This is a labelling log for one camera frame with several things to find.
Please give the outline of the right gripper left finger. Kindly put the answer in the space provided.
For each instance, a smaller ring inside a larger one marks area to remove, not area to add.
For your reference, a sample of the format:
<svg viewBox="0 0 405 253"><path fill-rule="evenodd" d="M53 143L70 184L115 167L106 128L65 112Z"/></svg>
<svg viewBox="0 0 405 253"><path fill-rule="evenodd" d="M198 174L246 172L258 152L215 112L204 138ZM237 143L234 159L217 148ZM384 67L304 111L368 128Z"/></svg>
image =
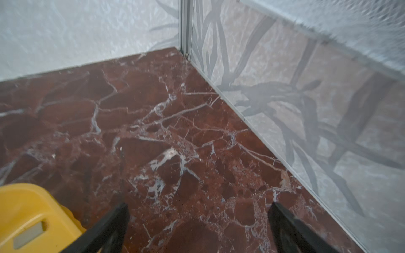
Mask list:
<svg viewBox="0 0 405 253"><path fill-rule="evenodd" d="M121 253L129 218L128 205L117 204L62 253Z"/></svg>

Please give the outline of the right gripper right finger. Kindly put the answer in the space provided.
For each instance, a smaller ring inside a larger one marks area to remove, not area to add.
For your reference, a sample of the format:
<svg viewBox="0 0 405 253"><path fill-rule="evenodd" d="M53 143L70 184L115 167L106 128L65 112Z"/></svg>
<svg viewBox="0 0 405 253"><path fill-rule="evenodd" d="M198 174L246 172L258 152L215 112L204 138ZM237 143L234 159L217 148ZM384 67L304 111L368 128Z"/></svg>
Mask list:
<svg viewBox="0 0 405 253"><path fill-rule="evenodd" d="M279 253L337 253L279 202L272 203L268 220Z"/></svg>

